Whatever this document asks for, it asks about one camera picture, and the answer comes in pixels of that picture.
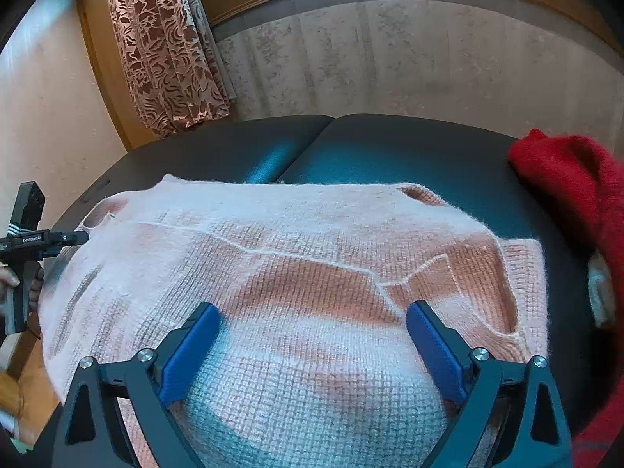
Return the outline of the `brown floral curtain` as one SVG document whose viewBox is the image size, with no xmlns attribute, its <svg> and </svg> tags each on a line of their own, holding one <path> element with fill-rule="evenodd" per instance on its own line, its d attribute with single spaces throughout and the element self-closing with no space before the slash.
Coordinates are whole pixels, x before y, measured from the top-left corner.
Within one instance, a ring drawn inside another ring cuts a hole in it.
<svg viewBox="0 0 624 468">
<path fill-rule="evenodd" d="M 108 0 L 138 118 L 156 137 L 226 119 L 236 94 L 201 0 Z"/>
</svg>

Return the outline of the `pink knitted sweater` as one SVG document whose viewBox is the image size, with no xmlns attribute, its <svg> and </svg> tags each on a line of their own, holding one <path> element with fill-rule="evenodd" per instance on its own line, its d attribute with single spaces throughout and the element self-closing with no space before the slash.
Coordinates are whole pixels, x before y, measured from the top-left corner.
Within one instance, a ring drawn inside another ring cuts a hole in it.
<svg viewBox="0 0 624 468">
<path fill-rule="evenodd" d="M 213 303 L 219 337 L 172 409 L 208 467 L 421 465 L 450 408 L 406 330 L 417 300 L 497 358 L 548 350 L 538 242 L 501 239 L 420 185 L 165 176 L 82 228 L 39 302 L 55 392 L 80 358 L 126 360 Z"/>
</svg>

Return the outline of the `white garment under red one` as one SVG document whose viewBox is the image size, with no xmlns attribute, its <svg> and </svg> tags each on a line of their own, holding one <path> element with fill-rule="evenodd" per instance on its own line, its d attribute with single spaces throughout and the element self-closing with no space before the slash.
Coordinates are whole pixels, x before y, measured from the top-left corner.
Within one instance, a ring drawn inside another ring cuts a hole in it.
<svg viewBox="0 0 624 468">
<path fill-rule="evenodd" d="M 597 250 L 588 262 L 588 295 L 594 323 L 598 328 L 615 324 L 615 292 L 609 267 Z"/>
</svg>

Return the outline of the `red knitted garment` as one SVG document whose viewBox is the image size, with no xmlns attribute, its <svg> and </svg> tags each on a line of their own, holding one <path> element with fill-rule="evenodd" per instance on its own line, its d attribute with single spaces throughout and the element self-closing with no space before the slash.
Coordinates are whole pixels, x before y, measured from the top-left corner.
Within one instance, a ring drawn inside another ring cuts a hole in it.
<svg viewBox="0 0 624 468">
<path fill-rule="evenodd" d="M 576 467 L 623 464 L 623 165 L 582 135 L 537 129 L 508 161 L 552 227 L 546 238 L 554 377 L 572 433 Z M 589 262 L 600 255 L 615 317 L 594 324 Z"/>
</svg>

